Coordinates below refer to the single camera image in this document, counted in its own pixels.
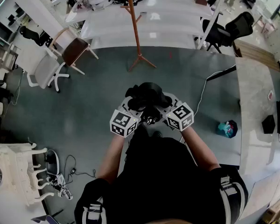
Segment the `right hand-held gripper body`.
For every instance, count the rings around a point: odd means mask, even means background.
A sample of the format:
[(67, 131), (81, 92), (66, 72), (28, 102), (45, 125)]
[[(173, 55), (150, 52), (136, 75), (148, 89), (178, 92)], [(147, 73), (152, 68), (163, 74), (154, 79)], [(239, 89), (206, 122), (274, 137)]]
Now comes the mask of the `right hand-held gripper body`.
[(187, 103), (179, 100), (175, 95), (165, 92), (166, 97), (171, 98), (171, 104), (167, 108), (157, 107), (162, 117), (171, 129), (183, 131), (194, 123), (194, 112)]

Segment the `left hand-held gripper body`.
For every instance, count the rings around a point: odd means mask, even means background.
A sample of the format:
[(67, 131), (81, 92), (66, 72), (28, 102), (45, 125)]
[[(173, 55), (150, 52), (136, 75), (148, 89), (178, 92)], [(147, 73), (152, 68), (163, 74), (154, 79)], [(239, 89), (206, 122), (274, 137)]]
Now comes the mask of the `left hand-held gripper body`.
[(136, 130), (143, 113), (134, 111), (128, 107), (128, 101), (130, 99), (132, 99), (130, 96), (125, 98), (121, 105), (114, 110), (110, 119), (110, 131), (124, 138)]

